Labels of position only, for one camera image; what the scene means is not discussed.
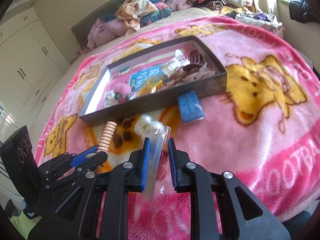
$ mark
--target plastic wrapper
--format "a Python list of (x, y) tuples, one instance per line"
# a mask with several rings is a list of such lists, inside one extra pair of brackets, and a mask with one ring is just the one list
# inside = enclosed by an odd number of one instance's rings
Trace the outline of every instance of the plastic wrapper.
[(186, 66), (189, 64), (190, 64), (190, 61), (184, 57), (181, 50), (177, 49), (175, 51), (174, 58), (164, 63), (160, 68), (163, 74), (167, 78), (170, 78), (179, 67)]
[(146, 189), (143, 193), (137, 194), (137, 201), (151, 211), (157, 211), (161, 204), (160, 198), (155, 195), (163, 194), (166, 190), (160, 176), (163, 169), (162, 164), (167, 158), (167, 142), (170, 132), (171, 127), (162, 126), (160, 129), (152, 128), (144, 133), (144, 138), (150, 139), (150, 160)]
[(282, 23), (279, 23), (277, 21), (277, 17), (276, 16), (274, 17), (272, 22), (265, 22), (265, 21), (262, 21), (262, 20), (256, 20), (256, 19), (247, 17), (246, 14), (240, 13), (240, 14), (236, 15), (236, 20), (238, 20), (239, 22), (244, 23), (244, 24), (258, 26), (258, 27), (261, 27), (263, 25), (269, 25), (269, 26), (272, 26), (274, 28), (279, 28), (279, 27), (282, 26)]
[(214, 67), (209, 67), (207, 62), (202, 66), (194, 64), (194, 67), (188, 71), (185, 71), (184, 69), (185, 68), (182, 67), (176, 69), (170, 80), (164, 83), (160, 90), (166, 90), (195, 80), (208, 78), (214, 76), (216, 73), (216, 69)]
[(144, 142), (145, 133), (151, 129), (162, 131), (164, 129), (164, 125), (157, 120), (153, 120), (150, 115), (142, 114), (134, 125), (134, 132), (141, 136), (141, 139)]
[(155, 75), (149, 77), (143, 82), (141, 88), (136, 92), (135, 97), (141, 97), (158, 92), (164, 84), (164, 81), (164, 75)]

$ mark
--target yellow-green fabric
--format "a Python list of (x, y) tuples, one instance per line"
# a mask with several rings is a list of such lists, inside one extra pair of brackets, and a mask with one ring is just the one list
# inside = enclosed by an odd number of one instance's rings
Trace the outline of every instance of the yellow-green fabric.
[(25, 238), (28, 239), (28, 235), (31, 229), (39, 222), (41, 217), (34, 219), (28, 219), (26, 215), (21, 212), (20, 216), (10, 218), (11, 223), (18, 230), (18, 232)]

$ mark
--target clear plastic bag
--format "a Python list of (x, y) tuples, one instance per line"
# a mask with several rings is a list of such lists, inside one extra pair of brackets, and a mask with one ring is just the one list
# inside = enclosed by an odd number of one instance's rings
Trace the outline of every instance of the clear plastic bag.
[(258, 27), (261, 27), (263, 25), (269, 25), (269, 26), (272, 26), (274, 28), (279, 28), (279, 27), (282, 26), (282, 23), (277, 21), (277, 17), (276, 16), (274, 17), (272, 22), (265, 22), (265, 21), (262, 21), (262, 20), (256, 20), (256, 19), (247, 17), (246, 14), (241, 13), (241, 14), (237, 14), (236, 15), (236, 20), (238, 20), (239, 22), (244, 23), (244, 24), (258, 26)]
[(142, 194), (137, 194), (138, 203), (144, 208), (157, 211), (159, 209), (159, 197), (157, 193), (163, 194), (165, 186), (159, 176), (161, 176), (163, 160), (167, 157), (167, 142), (170, 137), (171, 127), (163, 126), (161, 129), (150, 129), (145, 132), (144, 138), (150, 139), (150, 160), (148, 169), (148, 179), (146, 189)]

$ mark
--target bed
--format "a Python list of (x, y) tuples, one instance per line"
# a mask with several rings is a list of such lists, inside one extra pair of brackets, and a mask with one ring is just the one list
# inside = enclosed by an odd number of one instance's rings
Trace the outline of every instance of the bed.
[[(30, 129), (37, 146), (36, 162), (40, 165), (65, 151), (80, 153), (97, 143), (102, 126), (89, 128), (77, 115), (102, 68), (146, 45), (184, 35), (200, 38), (226, 67), (227, 93), (201, 100), (205, 122), (199, 126), (180, 125), (175, 106), (150, 115), (172, 127), (177, 148), (188, 152), (193, 161), (212, 172), (233, 171), (280, 221), (288, 220), (320, 195), (320, 83), (283, 40), (261, 28), (217, 17), (210, 10), (173, 12), (136, 34), (81, 55), (56, 85)], [(89, 75), (92, 68), (98, 69), (96, 75)], [(132, 136), (129, 140), (121, 137), (120, 145), (112, 143), (109, 160), (98, 172), (111, 170), (141, 147), (132, 128), (137, 118), (116, 120), (119, 136), (124, 132)], [(55, 131), (60, 130), (56, 138)], [(143, 209), (135, 196), (130, 196), (130, 239), (156, 239), (159, 235), (188, 239), (190, 200), (188, 195), (173, 192), (167, 168), (156, 212)]]
[(95, 23), (97, 18), (108, 15), (115, 14), (119, 6), (124, 2), (124, 0), (111, 0), (100, 6), (92, 13), (83, 18), (80, 22), (71, 28), (71, 31), (76, 36), (77, 42), (79, 43), (81, 49), (84, 48), (85, 39), (88, 36), (92, 25)]

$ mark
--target cabinet handle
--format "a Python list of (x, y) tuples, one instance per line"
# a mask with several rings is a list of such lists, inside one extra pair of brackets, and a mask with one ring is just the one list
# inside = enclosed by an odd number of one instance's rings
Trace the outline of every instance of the cabinet handle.
[(41, 49), (43, 51), (43, 53), (47, 56), (47, 54), (45, 53), (45, 51), (43, 49)]
[(20, 69), (22, 71), (22, 73), (24, 74), (24, 76), (26, 77), (26, 74), (24, 73), (24, 71), (22, 69)]
[(24, 77), (21, 75), (21, 73), (19, 72), (19, 70), (18, 70), (18, 73), (20, 74), (20, 76), (22, 77), (22, 79), (24, 79)]

